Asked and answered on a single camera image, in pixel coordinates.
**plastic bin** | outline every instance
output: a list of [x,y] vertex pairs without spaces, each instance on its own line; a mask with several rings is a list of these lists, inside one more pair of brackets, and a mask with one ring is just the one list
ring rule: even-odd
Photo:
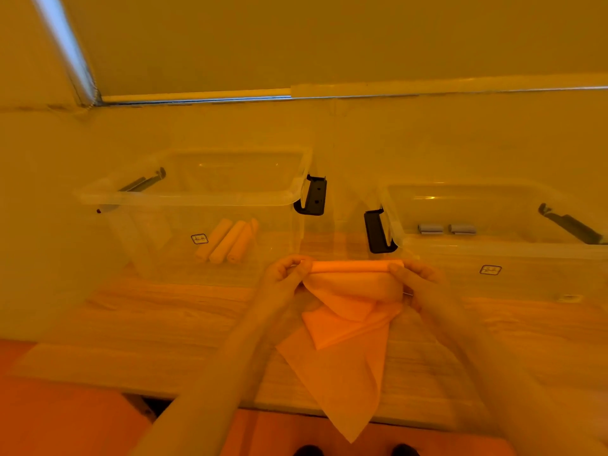
[[[311,158],[304,148],[165,151],[91,183],[77,196],[106,216],[144,278],[251,286],[265,265],[299,250],[304,216],[294,202]],[[256,238],[239,264],[201,262],[197,250],[209,246],[205,241],[224,218],[257,220]]]
[[[465,296],[577,302],[605,283],[608,222],[549,187],[387,183],[379,197],[386,214],[372,214],[384,216],[388,233],[376,242],[385,243],[386,252],[398,248],[404,257],[443,269]],[[423,235],[421,224],[442,232]],[[455,235],[451,224],[476,233]]]

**black shoe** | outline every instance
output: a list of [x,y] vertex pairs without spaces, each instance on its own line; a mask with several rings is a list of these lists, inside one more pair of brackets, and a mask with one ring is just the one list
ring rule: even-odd
[[390,452],[390,456],[420,456],[420,454],[418,454],[418,451],[414,450],[414,448],[411,446],[406,445],[405,443],[400,443],[393,448],[393,450]]
[[323,456],[323,452],[318,446],[306,445],[296,451],[294,456]]

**hand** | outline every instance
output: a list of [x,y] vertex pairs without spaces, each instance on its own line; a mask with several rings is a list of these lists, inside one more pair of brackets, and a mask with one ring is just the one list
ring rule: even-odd
[[389,271],[405,285],[404,302],[420,314],[439,342],[459,355],[479,323],[453,294],[442,272],[420,261],[403,260],[403,265],[390,264]]
[[312,267],[313,258],[296,254],[268,266],[251,303],[257,320],[267,322],[285,308]]

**floor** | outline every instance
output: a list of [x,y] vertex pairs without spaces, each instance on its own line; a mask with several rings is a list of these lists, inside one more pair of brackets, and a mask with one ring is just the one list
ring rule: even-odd
[[[33,344],[0,341],[0,454],[123,456],[150,427],[118,393],[8,375]],[[398,443],[422,456],[514,456],[504,440],[370,424],[350,445],[323,418],[239,410],[221,456],[291,456],[318,445],[326,456],[384,456]]]

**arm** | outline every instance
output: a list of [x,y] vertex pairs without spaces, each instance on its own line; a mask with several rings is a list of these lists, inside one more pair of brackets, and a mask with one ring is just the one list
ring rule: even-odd
[[[298,263],[289,273],[288,269]],[[201,377],[171,403],[131,456],[219,455],[241,401],[255,349],[310,268],[310,258],[288,256],[266,269],[243,319],[209,360]]]
[[463,364],[483,402],[520,456],[608,456],[548,397],[517,359],[461,305],[445,277],[404,261],[390,267],[406,287],[407,302]]

